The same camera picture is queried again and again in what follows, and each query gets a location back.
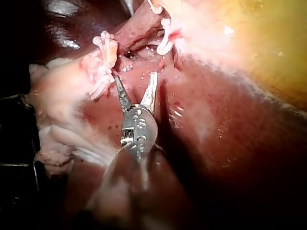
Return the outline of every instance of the moist tissue surface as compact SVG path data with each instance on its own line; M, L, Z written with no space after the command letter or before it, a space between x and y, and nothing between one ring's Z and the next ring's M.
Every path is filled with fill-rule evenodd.
M114 69L136 103L149 72L159 71L155 116L161 145L179 175L190 173L183 184L191 178L203 184L194 198L199 209L218 199L233 212L296 212L306 204L300 187L306 180L306 68L300 64L306 38L289 41L303 26L300 7L306 4L251 2L156 1L165 10L153 14L145 1L114 31L118 50L110 55L117 58ZM296 18L289 21L292 15ZM182 36L161 56L152 44L159 44L166 31L163 18L171 19L171 33L179 30ZM53 69L36 65L30 70L29 100L41 140L37 159L50 174L78 167L72 155L103 170L120 148L123 115L116 88L110 84L106 95L91 100L87 93L93 83L81 67L84 57L70 54L63 65L60 59ZM74 211L85 206L81 203Z

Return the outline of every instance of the blood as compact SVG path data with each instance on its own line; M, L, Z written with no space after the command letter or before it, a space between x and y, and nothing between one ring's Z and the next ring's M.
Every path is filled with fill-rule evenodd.
M174 32L172 32L169 37L168 37L168 40L170 42L172 41L175 41L176 39L179 39L179 38L183 38L183 35L181 33L181 30L175 30Z

